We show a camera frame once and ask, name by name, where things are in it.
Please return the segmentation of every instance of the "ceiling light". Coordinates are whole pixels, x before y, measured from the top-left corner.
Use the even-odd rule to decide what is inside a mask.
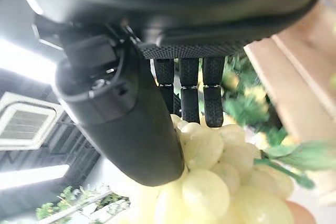
[[[57,165],[0,173],[0,190],[62,178],[68,169],[69,165]]]
[[[0,39],[0,68],[52,84],[56,64],[43,56]]]

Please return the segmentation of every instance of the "plastic grape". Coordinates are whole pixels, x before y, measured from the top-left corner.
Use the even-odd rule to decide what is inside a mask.
[[[178,122],[177,126],[176,126],[176,132],[177,135],[180,137],[181,136],[181,129],[186,126],[188,124],[187,121],[180,121]]]
[[[245,143],[245,131],[237,124],[229,124],[218,129],[226,147]]]
[[[191,135],[184,148],[189,169],[210,169],[219,160],[224,143],[216,131],[201,128]]]
[[[170,117],[172,118],[174,128],[176,128],[177,124],[181,121],[181,118],[174,114],[171,114]]]
[[[258,165],[256,166],[256,168],[258,170],[268,173],[270,176],[274,178],[277,186],[277,195],[280,198],[287,199],[293,194],[295,189],[294,183],[288,175],[278,170],[275,170],[274,168],[268,165]]]
[[[238,191],[240,187],[240,178],[236,168],[226,163],[219,162],[211,168],[211,171],[217,174],[225,182],[231,195]]]
[[[238,215],[238,212],[234,206],[234,204],[230,204],[230,207],[228,211],[226,212],[226,215],[219,220],[220,224],[242,224],[242,221],[240,219],[240,216]]]
[[[243,144],[243,146],[250,150],[253,158],[261,158],[261,152],[254,144],[245,143],[245,144]]]
[[[241,187],[234,206],[243,224],[294,224],[286,203],[257,187]]]
[[[188,123],[181,129],[180,142],[182,147],[189,141],[191,135],[200,128],[201,126],[198,123]]]
[[[155,208],[155,224],[184,224],[189,210],[182,198],[182,182],[169,183],[160,191]]]
[[[246,185],[259,187],[269,193],[276,194],[277,183],[275,179],[268,173],[260,170],[253,170],[246,180]]]
[[[237,145],[235,147],[225,149],[219,161],[236,168],[239,172],[241,180],[243,181],[252,171],[254,158],[249,149],[244,146]]]
[[[218,222],[217,220],[206,220],[198,216],[190,215],[190,217],[187,218],[184,224],[222,224],[222,223]]]
[[[192,170],[182,184],[183,199],[192,214],[204,219],[225,215],[230,195],[221,178],[208,170]]]

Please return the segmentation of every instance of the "green leaf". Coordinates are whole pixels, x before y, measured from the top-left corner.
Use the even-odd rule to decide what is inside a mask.
[[[302,171],[336,169],[336,143],[303,143],[289,155],[278,157],[277,160]]]
[[[228,99],[225,102],[226,112],[240,125],[256,124],[269,120],[268,111],[264,105],[258,103],[253,96],[239,95],[237,99]]]
[[[268,132],[266,132],[266,134],[267,134],[267,139],[268,139],[268,143],[270,146],[280,145],[282,141],[285,139],[285,137],[287,136],[287,132],[285,128],[283,127],[279,130],[273,127]]]
[[[296,145],[291,145],[291,146],[278,145],[278,146],[274,146],[272,148],[267,149],[266,153],[268,154],[269,158],[277,158],[277,157],[283,157],[283,156],[289,155],[296,148],[297,148]]]

